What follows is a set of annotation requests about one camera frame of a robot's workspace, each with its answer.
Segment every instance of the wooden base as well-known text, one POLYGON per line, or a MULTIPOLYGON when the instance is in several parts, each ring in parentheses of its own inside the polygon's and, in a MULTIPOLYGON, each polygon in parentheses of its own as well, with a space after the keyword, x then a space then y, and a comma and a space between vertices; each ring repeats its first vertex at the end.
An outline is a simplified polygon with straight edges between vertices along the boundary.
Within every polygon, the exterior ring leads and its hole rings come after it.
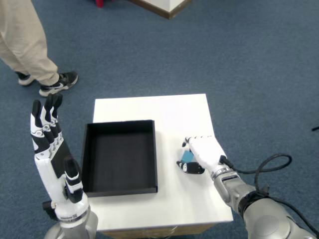
POLYGON ((150 4, 146 1, 143 0, 129 0, 133 2, 134 4, 141 6, 149 11, 152 11, 162 17, 165 17, 167 19, 172 19, 173 17, 176 16, 180 11, 182 11, 188 4, 190 4, 191 0, 184 0, 180 5, 175 7, 172 11, 165 11, 153 4, 150 4))
POLYGON ((178 226, 169 228, 151 228, 127 231, 101 231, 102 234, 114 239, 137 239, 137 238, 163 238, 167 236, 181 236, 200 234, 215 224, 195 225, 195 226, 178 226))

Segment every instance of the black sneaker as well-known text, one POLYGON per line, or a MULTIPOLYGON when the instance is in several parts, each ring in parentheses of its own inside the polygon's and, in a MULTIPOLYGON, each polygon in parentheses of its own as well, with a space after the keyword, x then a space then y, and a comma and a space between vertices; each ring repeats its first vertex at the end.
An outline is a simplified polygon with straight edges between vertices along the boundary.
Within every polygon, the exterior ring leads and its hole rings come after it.
POLYGON ((67 73, 62 73, 59 75, 60 78, 57 83, 51 86, 40 86, 39 93, 41 96, 48 96, 49 94, 55 94, 62 90, 70 89, 78 80, 78 74, 71 71, 67 73))
POLYGON ((16 72, 19 76, 19 84, 22 86, 30 85, 35 79, 31 75, 25 75, 21 72, 16 72))

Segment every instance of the red object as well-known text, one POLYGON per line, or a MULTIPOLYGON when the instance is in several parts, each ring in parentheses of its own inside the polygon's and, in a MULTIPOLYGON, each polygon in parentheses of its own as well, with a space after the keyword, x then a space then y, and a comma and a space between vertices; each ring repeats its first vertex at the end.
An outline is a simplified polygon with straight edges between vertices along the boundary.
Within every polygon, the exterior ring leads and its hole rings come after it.
POLYGON ((95 0, 97 7, 103 7, 103 0, 95 0))

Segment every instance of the white shoe sole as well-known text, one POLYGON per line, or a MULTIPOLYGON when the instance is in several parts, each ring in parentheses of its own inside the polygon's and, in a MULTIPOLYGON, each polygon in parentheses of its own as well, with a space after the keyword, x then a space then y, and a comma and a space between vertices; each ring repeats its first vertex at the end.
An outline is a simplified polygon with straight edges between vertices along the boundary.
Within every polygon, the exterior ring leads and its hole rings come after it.
POLYGON ((27 86, 27 85, 30 85, 34 80, 35 80, 35 79, 34 79, 32 76, 30 76, 29 79, 27 79, 27 80, 21 80, 21 79, 19 79, 19 80, 18 80, 18 83, 19 83, 19 85, 21 85, 21 86, 27 86))
POLYGON ((42 90, 40 89, 40 90, 39 90, 39 94, 40 94, 41 96, 43 96, 43 97, 47 97, 49 94, 53 94, 53 95, 54 95, 54 94, 56 94, 56 93, 58 93, 58 92, 60 92, 60 91, 70 89, 72 86, 75 85, 75 83, 76 83, 77 81, 78 81, 78 76, 77 76, 76 79, 73 81, 73 83, 70 84, 70 85, 66 85, 66 86, 61 87, 61 88, 58 88, 58 89, 51 89, 51 90, 46 91, 46 92, 44 92, 44 91, 42 91, 42 90))

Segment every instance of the beige pants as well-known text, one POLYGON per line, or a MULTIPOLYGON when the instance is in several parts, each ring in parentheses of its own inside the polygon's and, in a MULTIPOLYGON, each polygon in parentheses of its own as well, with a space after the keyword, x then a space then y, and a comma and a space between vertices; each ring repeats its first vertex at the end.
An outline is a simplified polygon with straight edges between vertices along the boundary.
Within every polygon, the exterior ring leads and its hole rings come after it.
POLYGON ((59 79, 47 57, 41 22, 31 0, 0 0, 0 58, 14 71, 30 74, 43 85, 59 79))

